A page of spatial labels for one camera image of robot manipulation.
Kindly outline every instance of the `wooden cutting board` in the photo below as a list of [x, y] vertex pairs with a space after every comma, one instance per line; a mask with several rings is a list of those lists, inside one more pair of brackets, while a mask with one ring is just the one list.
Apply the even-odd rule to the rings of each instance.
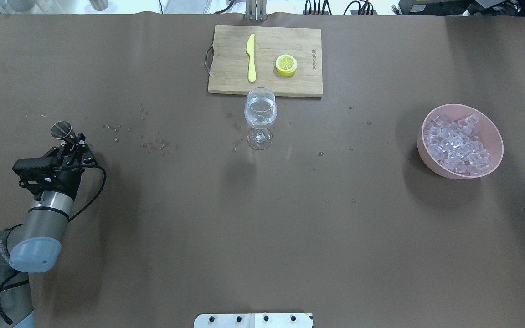
[[[257, 80], [248, 81], [246, 42], [254, 33]], [[290, 54], [298, 62], [296, 73], [284, 77], [275, 60]], [[246, 95], [255, 87], [268, 87], [277, 96], [323, 96], [321, 30], [286, 27], [216, 25], [208, 92]]]

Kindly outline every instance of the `lemon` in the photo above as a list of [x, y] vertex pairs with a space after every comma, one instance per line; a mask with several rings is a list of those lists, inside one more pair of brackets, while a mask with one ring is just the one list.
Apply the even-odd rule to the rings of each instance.
[[290, 77], [297, 70], [297, 60], [291, 55], [280, 55], [275, 62], [275, 67], [279, 74]]

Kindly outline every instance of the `knife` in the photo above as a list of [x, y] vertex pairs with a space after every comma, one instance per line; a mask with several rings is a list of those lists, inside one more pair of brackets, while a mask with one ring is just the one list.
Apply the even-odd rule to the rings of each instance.
[[248, 42], [246, 42], [246, 53], [248, 54], [248, 81], [254, 82], [257, 80], [257, 71], [254, 68], [254, 34], [250, 35]]

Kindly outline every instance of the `pink bowl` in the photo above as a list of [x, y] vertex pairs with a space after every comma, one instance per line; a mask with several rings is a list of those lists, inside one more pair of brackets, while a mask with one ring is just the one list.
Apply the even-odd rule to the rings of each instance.
[[[479, 139], [483, 143], [485, 149], [491, 154], [491, 166], [483, 174], [479, 174], [477, 176], [456, 174], [455, 172], [444, 168], [431, 156], [425, 147], [425, 139], [422, 136], [422, 132], [425, 128], [425, 123], [432, 120], [432, 118], [435, 118], [439, 114], [445, 114], [450, 121], [456, 121], [463, 118], [464, 116], [469, 116], [474, 113], [479, 117], [479, 123], [477, 123], [477, 127], [479, 128]], [[487, 176], [498, 168], [499, 164], [502, 162], [502, 158], [504, 157], [504, 141], [502, 140], [502, 135], [499, 133], [498, 128], [495, 126], [494, 122], [492, 122], [479, 110], [461, 104], [446, 104], [432, 110], [427, 115], [425, 121], [422, 123], [421, 129], [418, 131], [417, 147], [422, 161], [425, 162], [425, 165], [433, 170], [433, 172], [440, 176], [457, 180], [466, 180], [475, 177]]]

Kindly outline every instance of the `wine glass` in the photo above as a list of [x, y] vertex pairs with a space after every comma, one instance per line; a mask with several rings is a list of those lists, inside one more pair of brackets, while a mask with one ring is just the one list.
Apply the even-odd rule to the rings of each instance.
[[267, 149], [273, 141], [273, 134], [268, 128], [277, 118], [275, 94], [266, 87], [255, 87], [248, 92], [244, 118], [252, 127], [246, 137], [248, 145], [256, 150]]

